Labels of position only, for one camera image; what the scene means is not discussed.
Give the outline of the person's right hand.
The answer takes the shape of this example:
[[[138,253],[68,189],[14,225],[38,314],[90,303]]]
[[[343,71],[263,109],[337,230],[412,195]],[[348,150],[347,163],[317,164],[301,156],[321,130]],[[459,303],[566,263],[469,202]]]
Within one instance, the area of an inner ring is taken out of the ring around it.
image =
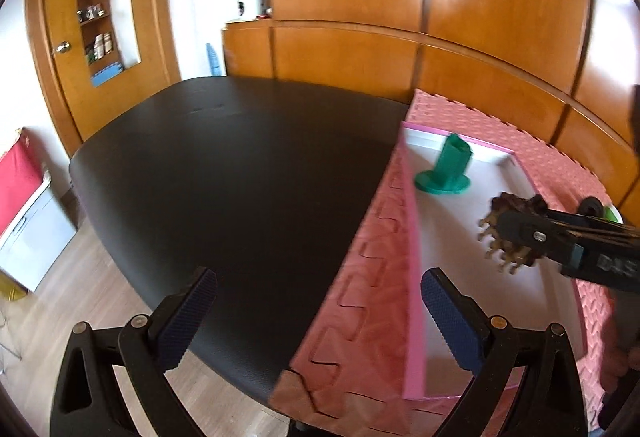
[[[600,384],[613,394],[629,370],[639,370],[639,296],[612,292],[612,313],[602,325]]]

